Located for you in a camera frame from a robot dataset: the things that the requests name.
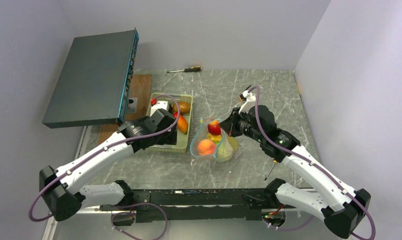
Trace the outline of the yellow pepper slice toy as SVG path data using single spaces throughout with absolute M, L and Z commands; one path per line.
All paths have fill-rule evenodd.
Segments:
M 239 143 L 235 137 L 229 136 L 228 142 L 232 146 L 234 152 L 236 152 L 239 149 Z

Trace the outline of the peach toy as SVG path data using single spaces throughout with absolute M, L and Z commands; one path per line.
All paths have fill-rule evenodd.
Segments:
M 217 146 L 213 141 L 209 139 L 203 139 L 198 143 L 196 149 L 200 156 L 206 156 L 213 155 L 215 153 L 216 147 Z

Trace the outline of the yellow lemon toy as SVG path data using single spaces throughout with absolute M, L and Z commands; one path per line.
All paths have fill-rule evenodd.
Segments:
M 222 135 L 221 134 L 214 135 L 214 134 L 208 133 L 207 139 L 214 142 L 215 144 L 218 144 L 222 140 Z

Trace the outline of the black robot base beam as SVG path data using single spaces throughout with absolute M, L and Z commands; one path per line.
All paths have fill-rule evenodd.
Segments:
M 128 212 L 136 223 L 167 218 L 177 220 L 244 219 L 261 221 L 277 218 L 282 223 L 285 209 L 263 188 L 217 189 L 134 189 L 133 197 L 119 205 L 102 204 L 101 211 Z

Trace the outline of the red apple toy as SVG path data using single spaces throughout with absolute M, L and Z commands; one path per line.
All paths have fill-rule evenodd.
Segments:
M 219 121 L 214 120 L 207 125 L 208 132 L 213 136 L 220 136 L 221 135 L 221 128 L 219 126 Z

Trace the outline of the clear zip top bag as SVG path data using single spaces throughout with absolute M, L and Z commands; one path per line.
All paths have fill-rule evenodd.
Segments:
M 220 128 L 221 119 L 201 118 L 199 122 L 200 128 L 189 147 L 193 157 L 225 163 L 241 156 L 236 138 L 230 137 Z

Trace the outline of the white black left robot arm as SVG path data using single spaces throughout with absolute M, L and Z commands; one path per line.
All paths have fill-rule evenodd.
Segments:
M 145 150 L 170 135 L 177 119 L 165 109 L 157 109 L 151 116 L 130 120 L 104 142 L 78 159 L 39 172 L 39 194 L 50 211 L 50 217 L 64 221 L 80 209 L 96 205 L 115 205 L 120 210 L 133 203 L 133 192 L 123 180 L 110 184 L 88 185 L 88 180 L 103 169 L 139 150 Z

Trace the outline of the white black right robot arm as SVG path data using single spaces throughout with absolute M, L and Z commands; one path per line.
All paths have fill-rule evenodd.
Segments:
M 356 237 L 354 230 L 368 218 L 370 239 L 376 237 L 376 225 L 368 212 L 370 193 L 354 189 L 326 170 L 296 137 L 277 127 L 274 114 L 266 106 L 253 106 L 247 113 L 234 108 L 219 127 L 230 137 L 246 136 L 258 142 L 267 156 L 292 169 L 316 191 L 308 192 L 276 178 L 264 189 L 269 207 L 283 204 L 307 212 L 342 239 Z

